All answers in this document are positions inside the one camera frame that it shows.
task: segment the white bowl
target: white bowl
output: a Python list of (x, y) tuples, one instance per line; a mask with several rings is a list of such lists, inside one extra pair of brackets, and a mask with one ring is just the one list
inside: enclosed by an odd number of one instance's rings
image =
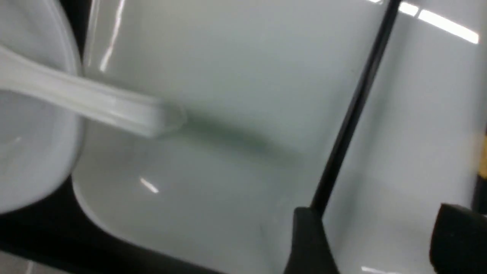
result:
[[(53, 68), (80, 73), (70, 25), (57, 0), (0, 0), (0, 43)], [(83, 119), (0, 91), (0, 129), (3, 213), (43, 199), (64, 182), (82, 143)]]

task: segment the white plastic spoon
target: white plastic spoon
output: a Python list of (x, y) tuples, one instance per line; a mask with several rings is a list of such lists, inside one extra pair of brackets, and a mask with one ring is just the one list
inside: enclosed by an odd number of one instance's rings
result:
[(145, 137), (158, 137), (186, 121), (181, 107), (161, 98), (71, 76), (0, 45), (0, 90), (26, 94), (87, 118)]

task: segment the ceramic plate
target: ceramic plate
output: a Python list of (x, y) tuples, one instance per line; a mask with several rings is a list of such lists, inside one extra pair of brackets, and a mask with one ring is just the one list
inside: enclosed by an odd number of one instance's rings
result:
[[(178, 101), (189, 124), (149, 141), (91, 123), (74, 172), (84, 212), (191, 263), (282, 273), (292, 211), (312, 198), (384, 7), (94, 1), (87, 76)], [(481, 150), (485, 11), (401, 6), (323, 220), (342, 273), (433, 273), (437, 211), (469, 205)]]
[[(0, 0), (0, 43), (53, 68), (80, 72), (69, 23), (55, 0)], [(70, 111), (0, 91), (0, 213), (32, 204), (64, 182), (81, 145), (82, 122)]]

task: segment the white ceramic dish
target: white ceramic dish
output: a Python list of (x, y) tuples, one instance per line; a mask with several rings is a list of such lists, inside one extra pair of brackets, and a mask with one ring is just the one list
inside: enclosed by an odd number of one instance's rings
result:
[[(0, 0), (0, 43), (70, 74), (79, 54), (55, 0)], [(83, 136), (74, 113), (0, 91), (0, 213), (34, 203), (69, 175)]]
[[(164, 90), (190, 116), (159, 141), (91, 123), (74, 172), (84, 212), (192, 263), (282, 273), (292, 211), (312, 198), (384, 7), (95, 0), (87, 76)], [(344, 274), (432, 274), (440, 203), (467, 206), (473, 190), (487, 3), (419, 0), (401, 11), (323, 220)]]

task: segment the black rubber tip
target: black rubber tip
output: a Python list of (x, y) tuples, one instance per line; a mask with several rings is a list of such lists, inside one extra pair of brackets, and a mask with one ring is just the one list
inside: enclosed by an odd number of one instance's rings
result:
[(487, 218), (443, 204), (431, 237), (430, 261), (438, 274), (487, 273)]
[(307, 207), (294, 210), (293, 242), (284, 274), (339, 274), (321, 217)]

